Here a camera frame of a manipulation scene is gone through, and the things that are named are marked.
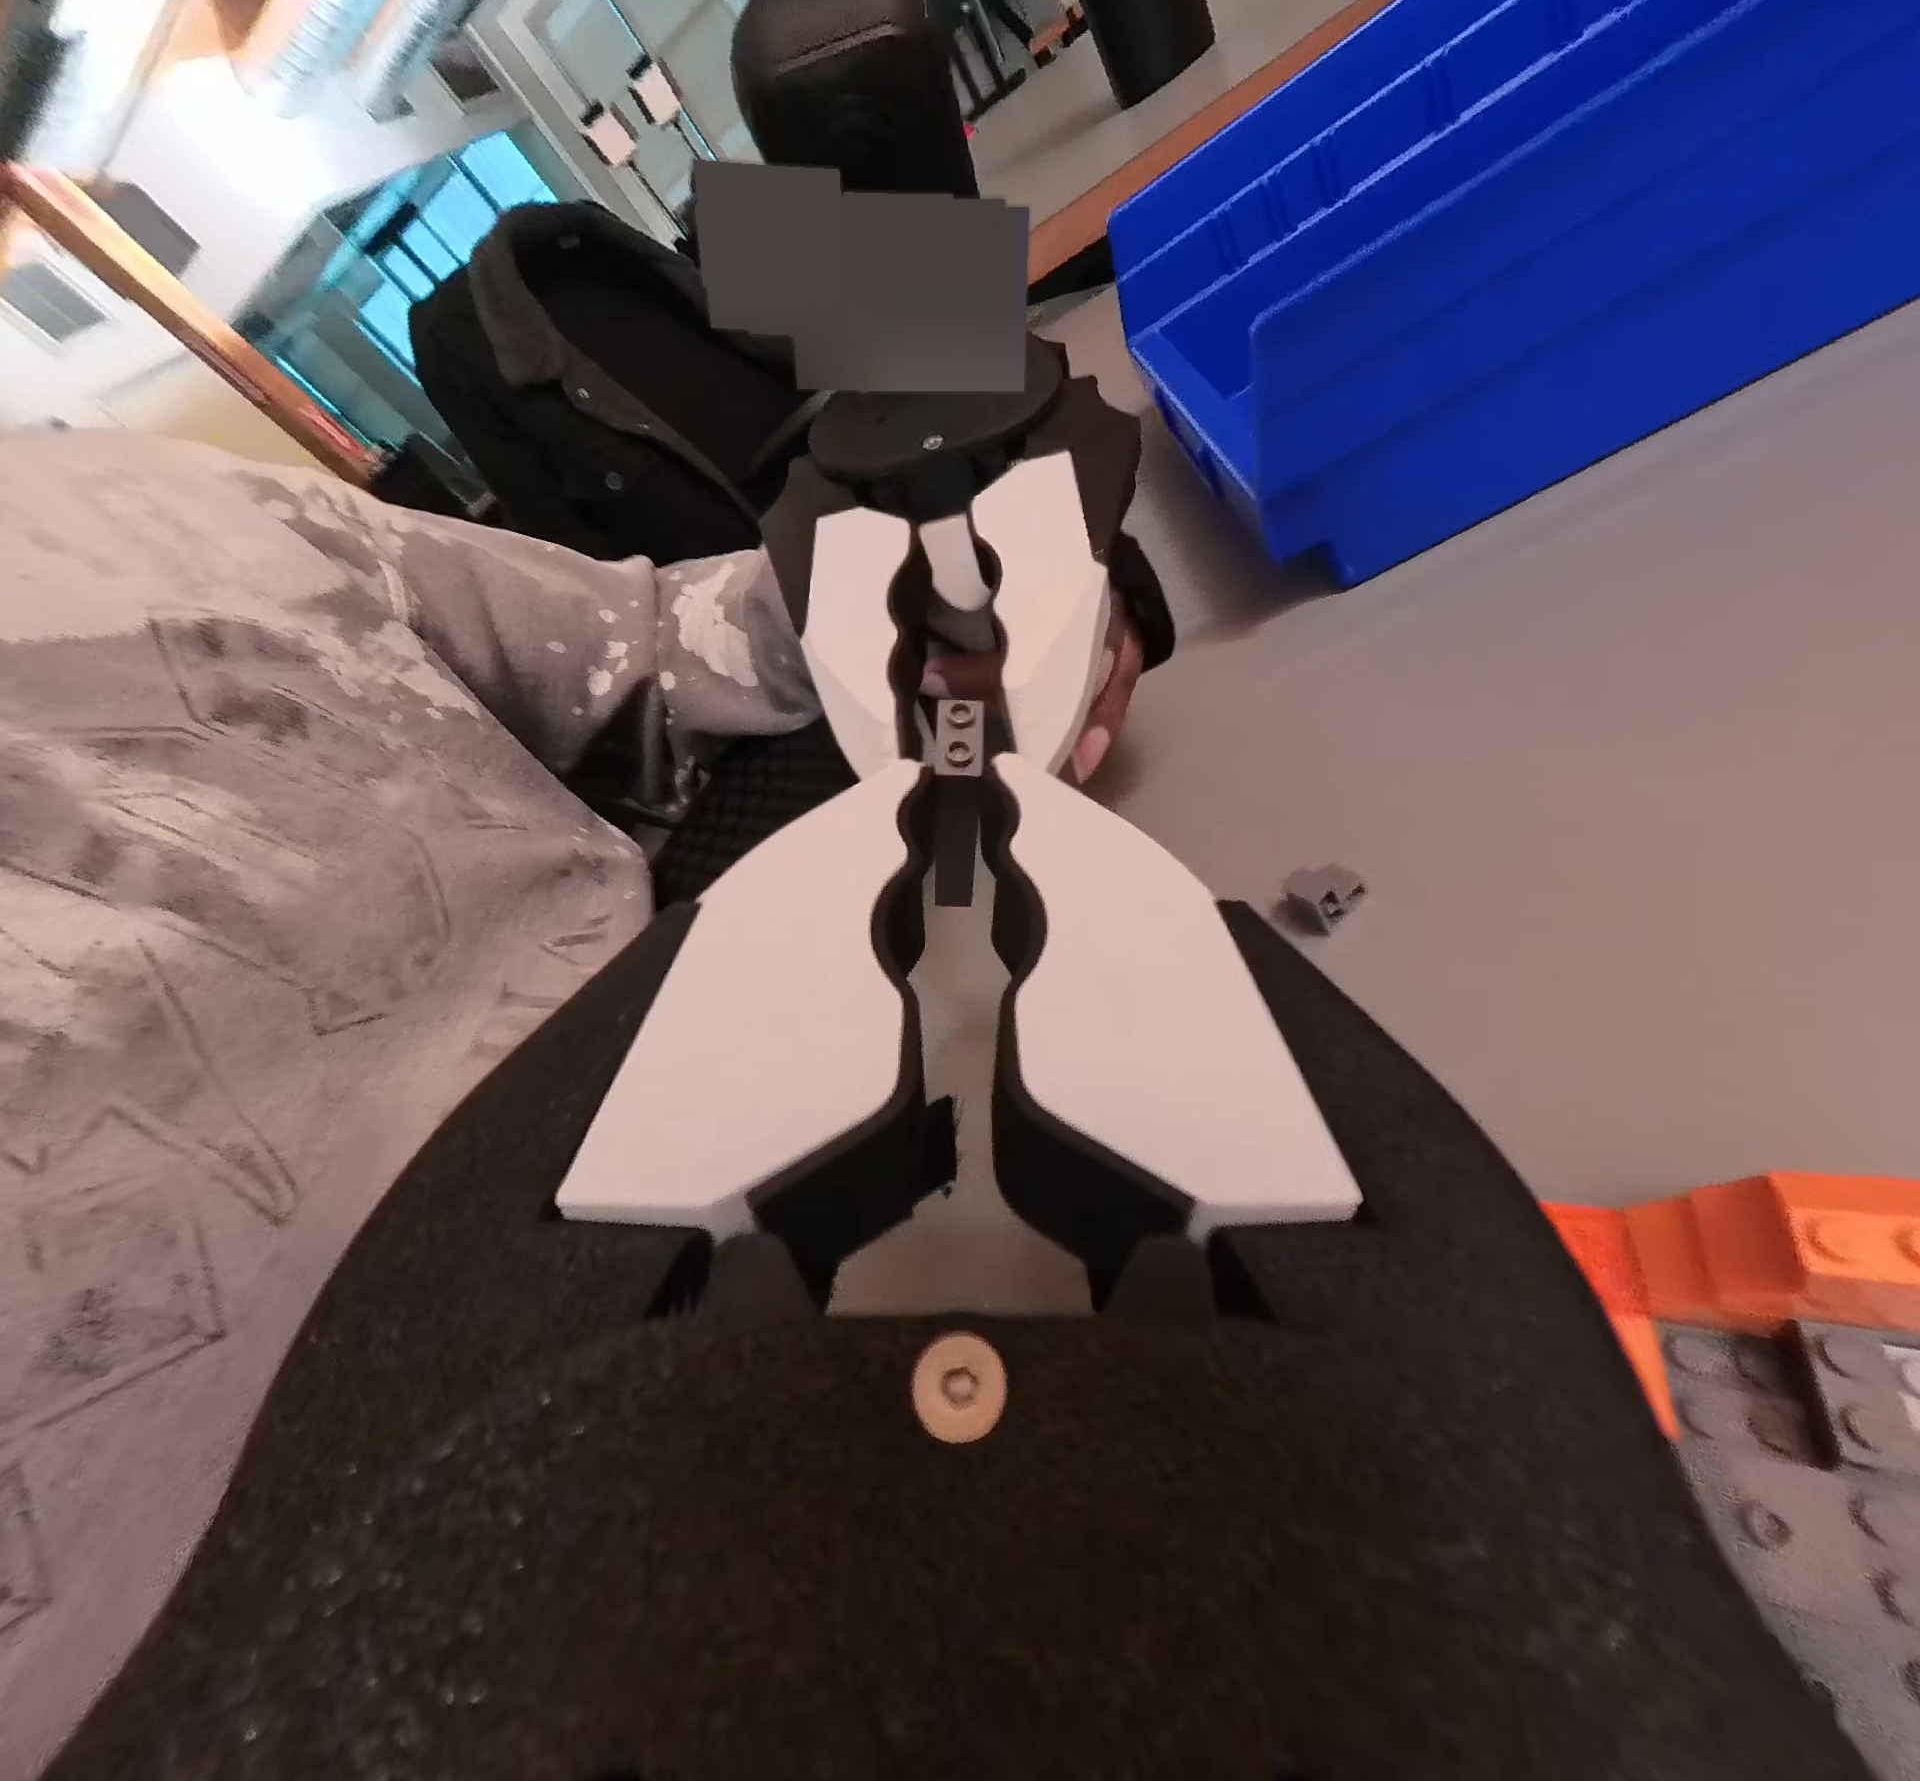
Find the person's left forearm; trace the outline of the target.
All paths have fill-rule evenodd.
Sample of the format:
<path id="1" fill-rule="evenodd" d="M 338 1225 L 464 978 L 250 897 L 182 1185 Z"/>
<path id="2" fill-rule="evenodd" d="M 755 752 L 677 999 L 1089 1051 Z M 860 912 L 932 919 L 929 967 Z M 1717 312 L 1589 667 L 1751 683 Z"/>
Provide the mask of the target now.
<path id="1" fill-rule="evenodd" d="M 793 735 L 822 718 L 764 551 L 667 565 L 581 556 L 569 564 L 585 607 L 566 636 L 566 765 L 617 741 L 645 766 L 689 766 L 733 742 Z"/>

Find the black jacket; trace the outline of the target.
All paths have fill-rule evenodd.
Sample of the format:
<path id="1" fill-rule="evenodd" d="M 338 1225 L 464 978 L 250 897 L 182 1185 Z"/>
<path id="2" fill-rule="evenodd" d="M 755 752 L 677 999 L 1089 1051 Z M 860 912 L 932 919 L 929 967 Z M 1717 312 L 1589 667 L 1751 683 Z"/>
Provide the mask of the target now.
<path id="1" fill-rule="evenodd" d="M 803 445 L 789 344 L 714 327 L 697 264 L 593 201 L 501 214 L 405 327 L 500 522 L 596 560 L 753 550 Z"/>

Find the tall dark grey lego pillar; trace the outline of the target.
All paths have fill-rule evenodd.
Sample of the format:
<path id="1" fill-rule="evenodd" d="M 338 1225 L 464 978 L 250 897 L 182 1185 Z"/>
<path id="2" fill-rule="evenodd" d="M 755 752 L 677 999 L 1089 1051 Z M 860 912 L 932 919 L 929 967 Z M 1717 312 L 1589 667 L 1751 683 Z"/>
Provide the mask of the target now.
<path id="1" fill-rule="evenodd" d="M 973 902 L 979 850 L 982 787 L 987 765 L 987 708 L 973 699 L 932 703 L 932 900 L 968 909 Z"/>

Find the grey and orange lego build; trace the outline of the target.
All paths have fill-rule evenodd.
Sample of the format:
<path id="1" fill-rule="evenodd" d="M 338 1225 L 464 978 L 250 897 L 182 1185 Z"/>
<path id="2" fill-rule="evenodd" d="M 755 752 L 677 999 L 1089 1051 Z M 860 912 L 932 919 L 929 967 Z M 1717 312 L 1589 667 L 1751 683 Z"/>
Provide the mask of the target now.
<path id="1" fill-rule="evenodd" d="M 1917 1774 L 1917 1185 L 1549 1202 L 1722 1557 L 1874 1776 Z"/>

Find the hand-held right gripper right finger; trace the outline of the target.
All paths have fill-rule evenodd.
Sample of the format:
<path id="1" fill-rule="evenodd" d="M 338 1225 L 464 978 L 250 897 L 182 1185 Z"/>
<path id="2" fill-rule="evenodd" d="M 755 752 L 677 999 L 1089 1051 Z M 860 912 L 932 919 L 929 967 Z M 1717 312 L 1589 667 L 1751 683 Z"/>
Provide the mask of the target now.
<path id="1" fill-rule="evenodd" d="M 1064 1235 L 1343 1222 L 1361 1191 L 1223 909 L 1161 844 L 1019 756 L 991 763 L 997 1063 L 1087 1192 L 1002 1191 Z"/>

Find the blue plastic storage bin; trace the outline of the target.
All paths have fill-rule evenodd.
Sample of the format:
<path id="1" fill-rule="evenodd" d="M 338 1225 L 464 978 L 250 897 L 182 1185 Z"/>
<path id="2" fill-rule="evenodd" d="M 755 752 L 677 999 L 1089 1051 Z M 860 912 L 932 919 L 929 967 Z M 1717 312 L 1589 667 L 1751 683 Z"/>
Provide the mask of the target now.
<path id="1" fill-rule="evenodd" d="M 1115 209 L 1128 333 L 1275 259 L 1284 301 L 1692 34 L 1723 0 L 1394 0 Z"/>
<path id="2" fill-rule="evenodd" d="M 1723 0 L 1245 321 L 1124 338 L 1278 560 L 1401 564 L 1916 298 L 1917 0 Z"/>

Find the person's left hand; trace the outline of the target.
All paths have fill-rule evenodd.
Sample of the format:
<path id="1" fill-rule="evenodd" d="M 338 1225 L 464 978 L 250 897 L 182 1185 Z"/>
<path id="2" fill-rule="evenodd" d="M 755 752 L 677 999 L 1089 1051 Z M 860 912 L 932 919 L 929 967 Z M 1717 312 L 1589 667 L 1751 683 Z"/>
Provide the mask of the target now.
<path id="1" fill-rule="evenodd" d="M 1085 787 L 1102 761 L 1112 752 L 1113 739 L 1119 732 L 1138 687 L 1138 677 L 1138 642 L 1121 627 L 1102 649 L 1085 720 L 1067 759 L 1058 768 L 1059 778 L 1069 787 Z"/>

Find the black office chair seat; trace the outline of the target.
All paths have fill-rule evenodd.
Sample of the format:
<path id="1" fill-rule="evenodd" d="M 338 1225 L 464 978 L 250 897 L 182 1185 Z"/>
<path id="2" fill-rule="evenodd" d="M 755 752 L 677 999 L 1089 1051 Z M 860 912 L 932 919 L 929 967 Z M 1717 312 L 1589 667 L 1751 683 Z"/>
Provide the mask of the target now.
<path id="1" fill-rule="evenodd" d="M 656 911 L 700 900 L 750 853 L 854 785 L 825 718 L 727 741 L 702 765 L 680 819 L 648 854 Z"/>

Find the wooden office desk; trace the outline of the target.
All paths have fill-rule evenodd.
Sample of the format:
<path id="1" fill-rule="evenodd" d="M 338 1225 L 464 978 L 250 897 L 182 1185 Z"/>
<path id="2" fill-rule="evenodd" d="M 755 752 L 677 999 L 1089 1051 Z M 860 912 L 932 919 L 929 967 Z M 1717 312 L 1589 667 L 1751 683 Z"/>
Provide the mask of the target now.
<path id="1" fill-rule="evenodd" d="M 1027 282 L 1072 265 L 1143 183 L 1389 1 L 1208 0 L 1212 46 L 1130 107 L 1115 102 L 1092 34 L 1051 44 L 971 146 L 983 192 L 1027 209 Z"/>

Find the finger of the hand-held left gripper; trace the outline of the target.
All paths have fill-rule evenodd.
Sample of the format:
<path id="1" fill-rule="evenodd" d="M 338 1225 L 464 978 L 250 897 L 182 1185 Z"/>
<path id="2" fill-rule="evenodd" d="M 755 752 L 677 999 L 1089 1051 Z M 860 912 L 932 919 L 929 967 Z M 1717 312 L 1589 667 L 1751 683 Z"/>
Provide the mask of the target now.
<path id="1" fill-rule="evenodd" d="M 916 551 L 900 518 L 814 527 L 802 651 L 830 735 L 860 780 L 918 761 L 918 673 L 895 606 Z"/>
<path id="2" fill-rule="evenodd" d="M 997 568 L 997 699 L 1011 749 L 1055 772 L 1085 727 L 1112 604 L 1069 452 L 995 475 L 971 497 L 971 534 Z"/>

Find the grey spotted sweatshirt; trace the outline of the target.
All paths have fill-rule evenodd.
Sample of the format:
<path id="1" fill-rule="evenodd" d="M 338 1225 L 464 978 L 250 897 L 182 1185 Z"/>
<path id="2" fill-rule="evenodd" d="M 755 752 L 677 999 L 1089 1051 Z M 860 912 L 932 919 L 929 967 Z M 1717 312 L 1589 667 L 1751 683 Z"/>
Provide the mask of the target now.
<path id="1" fill-rule="evenodd" d="M 379 1192 L 645 916 L 563 772 L 663 575 L 3 436 L 3 1688 L 159 1599 Z"/>

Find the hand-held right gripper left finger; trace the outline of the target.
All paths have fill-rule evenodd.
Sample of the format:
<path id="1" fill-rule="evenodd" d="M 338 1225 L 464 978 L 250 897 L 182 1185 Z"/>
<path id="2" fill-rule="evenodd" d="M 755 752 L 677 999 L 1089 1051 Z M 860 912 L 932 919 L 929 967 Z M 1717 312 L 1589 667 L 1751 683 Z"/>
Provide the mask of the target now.
<path id="1" fill-rule="evenodd" d="M 884 1235 L 954 1182 L 910 988 L 933 780 L 886 766 L 645 930 L 663 967 L 555 1188 L 566 1220 Z"/>

